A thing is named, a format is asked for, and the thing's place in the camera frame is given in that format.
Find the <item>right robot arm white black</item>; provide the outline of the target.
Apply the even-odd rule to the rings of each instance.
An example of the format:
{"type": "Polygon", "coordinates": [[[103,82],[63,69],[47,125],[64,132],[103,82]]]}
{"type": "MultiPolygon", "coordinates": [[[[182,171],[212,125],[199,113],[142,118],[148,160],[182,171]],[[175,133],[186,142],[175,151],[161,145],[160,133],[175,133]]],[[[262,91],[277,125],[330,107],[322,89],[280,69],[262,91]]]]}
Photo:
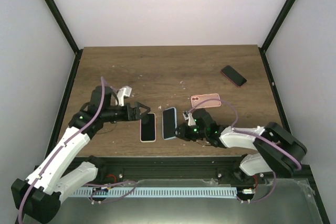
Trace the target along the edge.
{"type": "Polygon", "coordinates": [[[291,133],[275,122],[255,128],[237,128],[220,125],[205,109],[184,112],[185,122],[175,129],[178,138],[185,141],[205,140],[212,147],[246,148],[256,154],[244,155],[233,170],[233,177],[244,184],[252,176],[274,172],[290,178],[302,169],[301,161],[307,148],[291,133]]]}

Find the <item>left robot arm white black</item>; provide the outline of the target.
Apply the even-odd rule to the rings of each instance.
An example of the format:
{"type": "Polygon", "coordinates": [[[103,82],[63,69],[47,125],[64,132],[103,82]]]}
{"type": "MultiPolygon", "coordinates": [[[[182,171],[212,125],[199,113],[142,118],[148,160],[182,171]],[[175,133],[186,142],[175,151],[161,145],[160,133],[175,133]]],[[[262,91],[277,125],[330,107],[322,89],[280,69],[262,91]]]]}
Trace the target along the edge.
{"type": "Polygon", "coordinates": [[[11,191],[20,223],[23,214],[40,223],[49,223],[74,191],[90,182],[102,184],[106,180],[105,162],[94,156],[71,172],[66,170],[105,123],[138,121],[151,111],[142,103],[131,106],[124,101],[131,90],[128,86],[118,91],[105,84],[97,86],[90,101],[72,117],[63,137],[45,160],[25,180],[13,182],[11,191]]]}

